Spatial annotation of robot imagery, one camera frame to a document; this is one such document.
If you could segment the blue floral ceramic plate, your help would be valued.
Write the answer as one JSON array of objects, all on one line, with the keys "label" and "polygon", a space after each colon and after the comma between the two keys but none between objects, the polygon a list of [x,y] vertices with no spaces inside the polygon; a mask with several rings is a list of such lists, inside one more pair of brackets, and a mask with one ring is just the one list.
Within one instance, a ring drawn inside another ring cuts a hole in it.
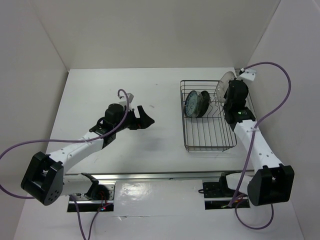
[{"label": "blue floral ceramic plate", "polygon": [[184,103],[184,115],[187,118],[196,118],[200,112],[200,92],[192,90],[186,97]]}]

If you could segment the clear glass plate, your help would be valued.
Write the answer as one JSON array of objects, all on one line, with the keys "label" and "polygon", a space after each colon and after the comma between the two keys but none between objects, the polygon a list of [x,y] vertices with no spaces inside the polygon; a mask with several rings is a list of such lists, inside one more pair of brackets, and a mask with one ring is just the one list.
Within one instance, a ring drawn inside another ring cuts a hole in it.
[{"label": "clear glass plate", "polygon": [[197,118],[201,116],[202,112],[202,104],[203,104],[203,95],[201,92],[197,92]]}]

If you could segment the black round plate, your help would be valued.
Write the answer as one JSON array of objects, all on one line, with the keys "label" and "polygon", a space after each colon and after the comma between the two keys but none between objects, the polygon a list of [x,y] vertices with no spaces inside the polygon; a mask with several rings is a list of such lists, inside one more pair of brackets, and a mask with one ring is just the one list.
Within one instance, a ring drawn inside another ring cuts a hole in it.
[{"label": "black round plate", "polygon": [[208,91],[204,90],[201,92],[202,95],[202,103],[201,103],[201,108],[198,117],[202,118],[205,113],[207,112],[209,106],[210,106],[210,101],[211,97]]}]

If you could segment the smoky grey glass plate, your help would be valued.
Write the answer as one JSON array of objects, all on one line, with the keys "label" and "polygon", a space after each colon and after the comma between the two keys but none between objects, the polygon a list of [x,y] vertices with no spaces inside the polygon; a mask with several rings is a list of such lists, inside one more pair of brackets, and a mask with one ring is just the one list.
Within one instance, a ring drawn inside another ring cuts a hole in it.
[{"label": "smoky grey glass plate", "polygon": [[216,86],[216,98],[219,103],[224,103],[226,101],[225,99],[225,93],[227,92],[229,81],[233,81],[236,78],[236,75],[232,71],[226,72],[223,77],[220,79]]}]

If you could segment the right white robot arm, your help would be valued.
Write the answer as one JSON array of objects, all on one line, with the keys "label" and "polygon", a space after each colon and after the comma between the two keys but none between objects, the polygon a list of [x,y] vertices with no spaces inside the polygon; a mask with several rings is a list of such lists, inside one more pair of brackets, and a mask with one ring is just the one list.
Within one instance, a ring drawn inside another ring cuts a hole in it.
[{"label": "right white robot arm", "polygon": [[254,206],[284,203],[290,200],[295,172],[284,165],[273,153],[263,137],[256,118],[246,106],[249,88],[242,80],[231,80],[224,95],[225,120],[247,151],[245,166],[252,163],[254,176],[242,173],[229,174],[218,184],[223,196],[233,192],[234,201],[239,194],[247,195]]}]

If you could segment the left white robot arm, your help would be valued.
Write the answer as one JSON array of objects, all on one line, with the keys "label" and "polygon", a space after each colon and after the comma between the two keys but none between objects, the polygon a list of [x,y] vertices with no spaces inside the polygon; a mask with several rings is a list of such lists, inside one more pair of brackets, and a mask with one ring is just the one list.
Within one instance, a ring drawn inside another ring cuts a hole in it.
[{"label": "left white robot arm", "polygon": [[89,173],[67,175],[76,164],[107,147],[122,130],[147,129],[155,120],[143,107],[137,107],[139,117],[132,109],[118,103],[108,106],[103,117],[77,143],[45,154],[36,153],[21,181],[21,188],[43,205],[54,203],[60,196],[83,195],[88,200],[104,199],[108,190]]}]

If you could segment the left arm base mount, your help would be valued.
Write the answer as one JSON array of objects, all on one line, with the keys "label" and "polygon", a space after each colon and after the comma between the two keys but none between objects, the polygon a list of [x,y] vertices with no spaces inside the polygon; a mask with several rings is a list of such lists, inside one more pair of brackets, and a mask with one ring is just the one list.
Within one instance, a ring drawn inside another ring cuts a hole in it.
[{"label": "left arm base mount", "polygon": [[114,211],[115,182],[103,182],[99,185],[98,192],[93,198],[88,198],[84,194],[76,193],[75,198],[80,213],[93,213],[102,207],[101,212]]}]

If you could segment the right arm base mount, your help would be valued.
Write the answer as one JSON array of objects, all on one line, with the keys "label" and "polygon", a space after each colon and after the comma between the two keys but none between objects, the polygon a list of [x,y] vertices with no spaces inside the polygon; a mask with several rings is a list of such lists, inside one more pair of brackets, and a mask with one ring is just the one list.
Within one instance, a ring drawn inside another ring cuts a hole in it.
[{"label": "right arm base mount", "polygon": [[237,204],[239,208],[250,208],[247,197],[240,197],[229,207],[229,202],[235,191],[227,186],[226,176],[228,174],[229,172],[223,172],[218,180],[205,181],[202,183],[202,188],[198,190],[198,193],[204,197],[205,210],[234,209]]}]

